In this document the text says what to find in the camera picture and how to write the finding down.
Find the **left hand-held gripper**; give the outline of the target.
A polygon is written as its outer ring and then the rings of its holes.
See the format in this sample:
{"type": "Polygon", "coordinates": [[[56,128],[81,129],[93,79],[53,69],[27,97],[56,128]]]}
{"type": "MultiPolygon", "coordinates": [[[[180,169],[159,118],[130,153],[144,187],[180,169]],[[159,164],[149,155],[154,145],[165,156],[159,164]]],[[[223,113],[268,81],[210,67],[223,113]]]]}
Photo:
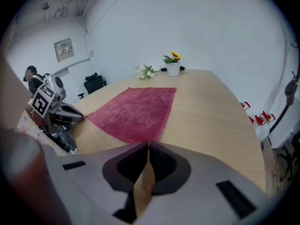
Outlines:
{"type": "Polygon", "coordinates": [[[84,115],[67,103],[62,102],[62,86],[43,83],[36,91],[31,107],[45,122],[46,133],[54,134],[54,117],[61,123],[80,123],[84,115]]]}

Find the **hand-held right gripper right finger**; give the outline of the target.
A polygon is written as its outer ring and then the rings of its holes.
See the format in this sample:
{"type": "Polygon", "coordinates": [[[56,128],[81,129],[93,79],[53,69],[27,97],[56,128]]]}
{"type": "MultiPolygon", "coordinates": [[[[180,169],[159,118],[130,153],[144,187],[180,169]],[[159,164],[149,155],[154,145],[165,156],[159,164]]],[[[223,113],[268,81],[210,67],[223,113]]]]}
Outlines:
{"type": "Polygon", "coordinates": [[[151,142],[155,174],[142,225],[232,225],[267,201],[252,181],[221,160],[151,142]]]}

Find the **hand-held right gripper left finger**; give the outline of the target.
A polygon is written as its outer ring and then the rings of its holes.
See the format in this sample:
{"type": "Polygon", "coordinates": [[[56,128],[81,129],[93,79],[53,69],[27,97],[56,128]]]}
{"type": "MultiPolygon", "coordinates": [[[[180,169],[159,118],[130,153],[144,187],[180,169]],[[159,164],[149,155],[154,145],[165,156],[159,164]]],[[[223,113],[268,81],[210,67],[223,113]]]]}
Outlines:
{"type": "Polygon", "coordinates": [[[72,225],[135,222],[134,184],[147,163],[147,143],[63,157],[50,146],[42,149],[48,174],[72,225]]]}

